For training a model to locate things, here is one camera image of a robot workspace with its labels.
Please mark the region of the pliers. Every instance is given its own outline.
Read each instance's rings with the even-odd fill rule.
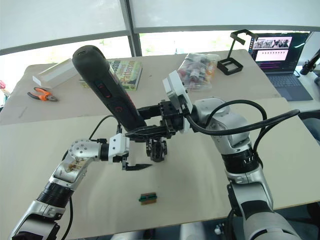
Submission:
[[[34,87],[33,88],[36,92],[39,93],[32,93],[32,92],[28,92],[27,94],[33,98],[33,99],[38,99],[41,101],[52,101],[52,102],[56,102],[58,101],[58,99],[56,97],[54,97],[51,92],[41,88],[41,87]]]

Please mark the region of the laptop keyboard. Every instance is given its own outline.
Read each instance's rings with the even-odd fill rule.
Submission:
[[[267,76],[275,88],[302,86],[298,78],[292,75],[268,75]]]

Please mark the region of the laptop screen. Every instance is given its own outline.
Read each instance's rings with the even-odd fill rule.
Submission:
[[[293,73],[309,33],[258,33],[249,54],[265,73]]]

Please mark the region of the book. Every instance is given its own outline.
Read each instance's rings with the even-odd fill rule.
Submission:
[[[108,60],[124,89],[136,91],[142,72],[142,63],[133,60]]]

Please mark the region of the white box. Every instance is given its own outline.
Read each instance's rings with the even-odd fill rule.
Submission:
[[[32,80],[43,88],[52,89],[69,80],[77,73],[71,58],[69,58],[32,76]]]

